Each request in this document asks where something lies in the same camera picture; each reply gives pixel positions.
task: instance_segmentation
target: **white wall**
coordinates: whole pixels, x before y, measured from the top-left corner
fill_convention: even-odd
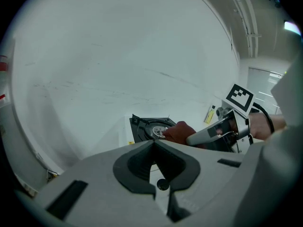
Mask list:
[[[249,67],[278,72],[284,75],[291,65],[291,61],[284,61],[273,57],[260,56],[257,58],[241,59],[239,70],[239,83],[247,86]]]
[[[238,64],[203,0],[31,0],[15,40],[12,98],[33,149],[60,173],[124,115],[205,125]]]

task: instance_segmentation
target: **white ceiling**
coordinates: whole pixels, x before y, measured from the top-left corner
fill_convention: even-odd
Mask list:
[[[241,18],[232,0],[209,0],[221,15],[232,36],[241,58],[248,57],[248,45]],[[291,18],[283,8],[276,8],[273,0],[250,0],[256,16],[258,34],[258,56],[269,56],[285,61],[293,61],[301,47],[297,34],[284,30],[284,20]]]

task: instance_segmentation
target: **black cable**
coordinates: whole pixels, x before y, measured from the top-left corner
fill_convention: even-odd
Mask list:
[[[262,113],[265,115],[265,117],[268,120],[271,133],[275,132],[274,124],[271,121],[271,118],[270,118],[269,114],[265,111],[265,109],[261,105],[259,105],[257,103],[254,103],[253,106],[256,107],[257,109],[261,110]]]

